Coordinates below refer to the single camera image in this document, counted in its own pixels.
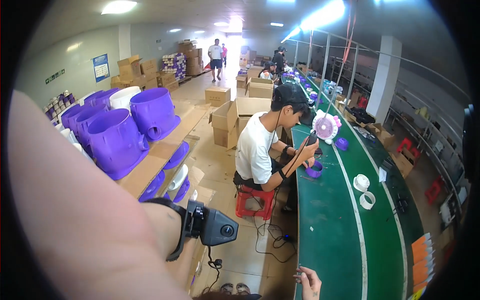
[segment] camera lens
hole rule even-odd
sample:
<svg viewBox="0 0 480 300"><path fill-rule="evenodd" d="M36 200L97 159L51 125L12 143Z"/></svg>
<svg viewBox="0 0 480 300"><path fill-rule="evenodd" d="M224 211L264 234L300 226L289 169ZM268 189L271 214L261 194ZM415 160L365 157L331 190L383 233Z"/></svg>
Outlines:
<svg viewBox="0 0 480 300"><path fill-rule="evenodd" d="M224 236L224 237L231 237L233 235L233 227L230 226L230 225L224 225L221 229L220 229L220 233Z"/></svg>

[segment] purple ring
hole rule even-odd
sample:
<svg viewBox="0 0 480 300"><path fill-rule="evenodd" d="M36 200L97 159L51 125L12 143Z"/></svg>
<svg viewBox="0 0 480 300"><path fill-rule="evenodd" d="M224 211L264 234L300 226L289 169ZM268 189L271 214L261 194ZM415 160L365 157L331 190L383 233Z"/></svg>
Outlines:
<svg viewBox="0 0 480 300"><path fill-rule="evenodd" d="M315 171L314 169L308 167L305 169L305 172L307 173L308 176L312 178L319 178L320 175L322 174L322 169L324 168L322 164L315 160L315 163L313 164L315 167L319 168L319 171Z"/></svg>

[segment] shorts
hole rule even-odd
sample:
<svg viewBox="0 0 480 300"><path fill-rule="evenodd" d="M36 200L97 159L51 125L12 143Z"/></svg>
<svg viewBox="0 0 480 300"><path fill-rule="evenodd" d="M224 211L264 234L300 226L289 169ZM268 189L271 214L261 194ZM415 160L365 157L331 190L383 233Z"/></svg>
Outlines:
<svg viewBox="0 0 480 300"><path fill-rule="evenodd" d="M211 60L210 61L210 68L212 70L215 70L215 68L221 69L222 68L222 60Z"/></svg>

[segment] hand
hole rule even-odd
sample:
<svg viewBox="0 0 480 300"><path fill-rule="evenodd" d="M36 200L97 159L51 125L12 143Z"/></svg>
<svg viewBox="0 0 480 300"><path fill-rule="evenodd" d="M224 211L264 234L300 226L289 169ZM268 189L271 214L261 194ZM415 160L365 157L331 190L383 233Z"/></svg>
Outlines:
<svg viewBox="0 0 480 300"><path fill-rule="evenodd" d="M313 167L313 164L315 163L315 158L314 157L310 157L309 159L307 159L308 161L308 164L306 162L302 162L302 165L305 167L305 168L308 168L308 167Z"/></svg>
<svg viewBox="0 0 480 300"><path fill-rule="evenodd" d="M302 285L302 300L318 300L322 282L318 278L317 272L304 266L298 268L297 272L301 273L301 275L294 275L293 277L297 279L297 283Z"/></svg>
<svg viewBox="0 0 480 300"><path fill-rule="evenodd" d="M314 144L303 147L303 145L305 145L307 142L308 142L308 137L306 137L305 140L303 140L303 142L300 145L299 153L297 154L298 159L300 159L300 161L305 161L313 157L313 155L315 154L315 150L318 149L318 138Z"/></svg>

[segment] sandal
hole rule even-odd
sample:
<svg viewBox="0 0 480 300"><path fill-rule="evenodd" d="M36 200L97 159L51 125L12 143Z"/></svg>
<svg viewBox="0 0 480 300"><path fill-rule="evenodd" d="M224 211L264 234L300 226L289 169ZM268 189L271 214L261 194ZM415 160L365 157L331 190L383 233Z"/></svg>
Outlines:
<svg viewBox="0 0 480 300"><path fill-rule="evenodd" d="M237 283L237 293L239 295L250 295L250 288L244 283Z"/></svg>
<svg viewBox="0 0 480 300"><path fill-rule="evenodd" d="M227 282L226 284L220 287L220 293L231 295L233 292L233 284Z"/></svg>

